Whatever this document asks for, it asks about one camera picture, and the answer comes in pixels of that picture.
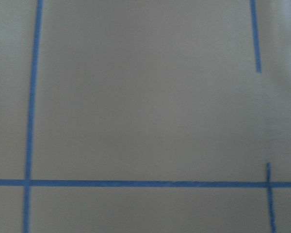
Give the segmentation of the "blue tape grid lines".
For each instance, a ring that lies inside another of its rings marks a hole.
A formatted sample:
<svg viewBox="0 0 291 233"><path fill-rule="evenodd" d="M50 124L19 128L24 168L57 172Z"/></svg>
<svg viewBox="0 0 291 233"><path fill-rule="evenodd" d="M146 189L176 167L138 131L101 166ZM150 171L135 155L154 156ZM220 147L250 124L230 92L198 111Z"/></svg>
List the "blue tape grid lines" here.
<svg viewBox="0 0 291 233"><path fill-rule="evenodd" d="M266 178L263 182L231 182L231 181L112 181L112 180L33 180L32 174L32 151L33 151L33 134L34 134L34 114L35 114L35 97L37 70L39 59L39 45L43 15L43 1L36 2L32 60L30 70L28 114L26 125L26 154L23 179L0 179L0 186L21 186L23 193L23 220L22 231L30 231L30 200L31 187L185 187L185 188L263 188L267 194L267 206L270 221L271 232L275 233L275 210L274 195L275 188L291 188L291 182L273 182L271 180L271 164L266 164Z"/></svg>

